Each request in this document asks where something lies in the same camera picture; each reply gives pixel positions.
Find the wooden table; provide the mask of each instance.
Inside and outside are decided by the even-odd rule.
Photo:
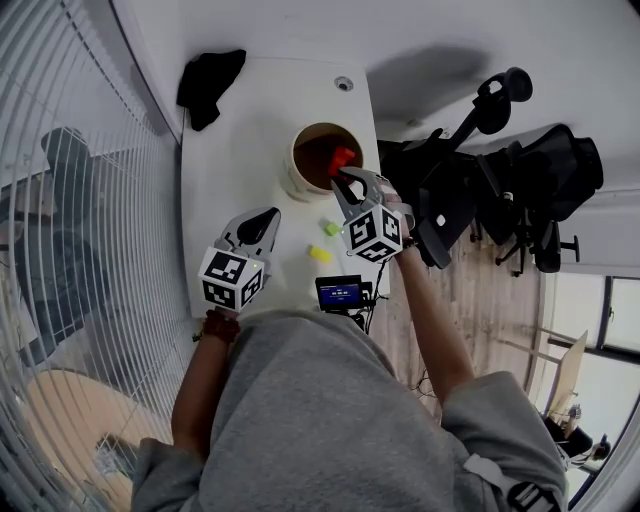
[[[352,80],[352,91],[336,87],[340,76]],[[318,276],[360,274],[375,284],[379,265],[348,257],[340,237],[322,230],[327,221],[344,222],[335,197],[298,202],[278,181],[296,133],[319,122],[349,130],[362,148],[364,167],[380,172],[364,71],[344,64],[249,58],[218,108],[220,117],[202,132],[185,126],[182,145],[182,228],[191,314],[203,317],[211,307],[201,296],[197,277],[207,247],[233,217],[262,206],[278,207],[282,221],[271,258],[273,277],[249,311],[317,305]],[[330,251],[331,263],[312,259],[310,245]],[[387,272],[380,292],[389,292]]]

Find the display screen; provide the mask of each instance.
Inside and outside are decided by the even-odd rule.
[[[357,304],[362,300],[359,284],[338,284],[321,286],[320,303],[328,304]]]

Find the office chair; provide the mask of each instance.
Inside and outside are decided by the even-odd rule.
[[[500,88],[492,92],[494,84]],[[532,93],[531,79],[520,68],[494,75],[478,88],[473,110],[450,139],[441,139],[438,129],[426,140],[400,144],[382,159],[382,175],[413,208],[412,235],[427,265],[445,268],[451,262],[449,249],[478,211],[472,191],[491,197],[500,192],[486,160],[456,149],[476,128],[488,135],[499,132],[509,122],[511,102],[527,101]]]
[[[602,187],[602,164],[593,140],[576,138],[567,126],[557,125],[526,148],[517,144],[510,148],[508,158],[503,154],[494,159],[500,164],[492,170],[508,176],[503,182],[509,182],[506,187],[511,199],[509,207],[517,212],[518,223],[513,230],[516,243],[504,257],[496,258],[496,265],[520,251],[520,271],[513,272],[518,277],[524,270],[527,247],[541,272],[560,270],[562,249],[575,251],[579,262],[578,238],[574,236],[572,243],[561,242],[558,223]],[[500,215],[489,216],[485,211],[479,217],[490,236],[500,229],[511,228],[511,221]]]

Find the wooden floor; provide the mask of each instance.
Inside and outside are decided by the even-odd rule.
[[[464,337],[476,374],[508,370],[524,385],[530,357],[497,340],[533,346],[540,274],[527,255],[525,273],[512,277],[511,270],[519,264],[518,256],[500,267],[494,263],[496,256],[511,244],[497,247],[486,235],[483,241],[471,243],[470,233],[467,231],[452,248],[452,263],[446,269],[429,269],[433,286]],[[415,341],[400,271],[394,262],[391,263],[391,297],[388,301],[378,301],[371,335],[387,353],[398,379],[415,387],[423,375],[424,364]],[[428,381],[420,389],[422,393],[415,393],[437,414],[435,398],[423,395],[428,395],[431,389]]]

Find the window blinds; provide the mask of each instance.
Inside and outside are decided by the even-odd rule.
[[[108,2],[0,9],[0,503],[128,509],[196,329],[179,146]]]

